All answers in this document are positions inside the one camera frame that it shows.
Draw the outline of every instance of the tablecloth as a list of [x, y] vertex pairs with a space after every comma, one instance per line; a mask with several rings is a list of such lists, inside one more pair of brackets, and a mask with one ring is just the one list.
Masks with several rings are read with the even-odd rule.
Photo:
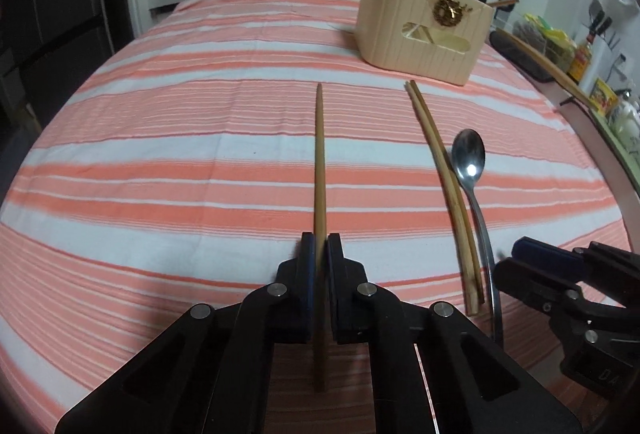
[[[360, 58], [358, 2], [187, 1], [45, 129], [0, 211], [0, 368], [48, 432], [193, 303], [237, 303], [292, 257], [313, 229], [319, 81], [329, 232], [402, 300], [463, 308], [407, 75]], [[476, 193], [497, 258], [523, 235], [628, 247], [572, 128], [491, 48], [465, 86], [416, 80], [446, 146], [468, 127], [484, 139]], [[544, 364], [558, 348], [545, 317], [503, 308], [507, 352]], [[474, 320], [488, 328], [486, 307]], [[310, 362], [306, 346], [277, 346], [266, 431], [373, 432], [366, 347], [331, 346], [324, 394]], [[566, 402], [580, 392], [545, 385]]]

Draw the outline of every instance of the wooden utensil holder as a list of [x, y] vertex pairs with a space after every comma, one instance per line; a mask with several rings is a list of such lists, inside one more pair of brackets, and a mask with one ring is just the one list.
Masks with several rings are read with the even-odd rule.
[[493, 17], [478, 0], [360, 0], [355, 35], [371, 65], [464, 85]]

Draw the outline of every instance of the silver screw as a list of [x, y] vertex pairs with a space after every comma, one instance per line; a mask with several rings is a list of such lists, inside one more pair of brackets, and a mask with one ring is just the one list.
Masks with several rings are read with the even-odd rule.
[[378, 291], [378, 288], [375, 284], [372, 284], [370, 282], [363, 282], [361, 284], [358, 284], [358, 293], [360, 293], [360, 295], [371, 297], [376, 294], [376, 291]]
[[274, 282], [267, 287], [267, 293], [272, 297], [282, 297], [287, 292], [287, 287], [280, 282]]
[[211, 308], [206, 304], [196, 304], [191, 308], [191, 316], [196, 320], [205, 319], [211, 314]]
[[433, 306], [433, 311], [436, 315], [446, 318], [452, 316], [453, 306], [448, 302], [436, 302], [436, 305]]
[[595, 344], [598, 341], [598, 334], [594, 330], [590, 329], [585, 332], [584, 339], [590, 344]]

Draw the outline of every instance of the spoon handle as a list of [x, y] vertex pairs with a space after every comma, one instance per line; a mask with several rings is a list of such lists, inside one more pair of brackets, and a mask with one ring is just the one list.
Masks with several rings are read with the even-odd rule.
[[500, 306], [500, 292], [495, 285], [494, 281], [494, 269], [495, 269], [495, 261], [494, 261], [494, 251], [491, 248], [491, 241], [489, 240], [489, 233], [486, 230], [486, 223], [484, 222], [484, 217], [482, 216], [482, 210], [480, 209], [480, 205], [478, 205], [478, 200], [476, 199], [476, 195], [474, 194], [473, 189], [466, 189], [466, 195], [469, 199], [469, 204], [471, 205], [471, 209], [473, 210], [476, 221], [478, 221], [478, 243], [480, 249], [480, 255], [482, 257], [482, 261], [486, 268], [486, 279], [487, 279], [487, 293], [489, 293], [489, 302], [491, 303], [491, 315], [492, 315], [492, 326], [494, 331], [494, 342], [498, 344], [500, 347], [504, 344], [504, 330], [502, 328], [502, 307]]

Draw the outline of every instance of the red and white tablecloth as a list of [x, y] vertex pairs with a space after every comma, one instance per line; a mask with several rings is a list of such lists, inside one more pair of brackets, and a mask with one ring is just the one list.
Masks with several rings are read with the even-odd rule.
[[[406, 75], [359, 57], [358, 1], [185, 2], [46, 128], [0, 211], [0, 367], [47, 431], [193, 303], [241, 301], [292, 256], [313, 228], [319, 81], [329, 232], [401, 299], [462, 308]], [[496, 52], [482, 50], [465, 86], [416, 80], [446, 146], [467, 127], [484, 138], [477, 195], [497, 257], [523, 235], [628, 247], [580, 140]], [[506, 350], [540, 368], [558, 347], [546, 319], [503, 307]], [[329, 389], [314, 395], [310, 348], [276, 349], [268, 432], [374, 431], [366, 348], [330, 353]], [[545, 385], [571, 402], [566, 382]]]

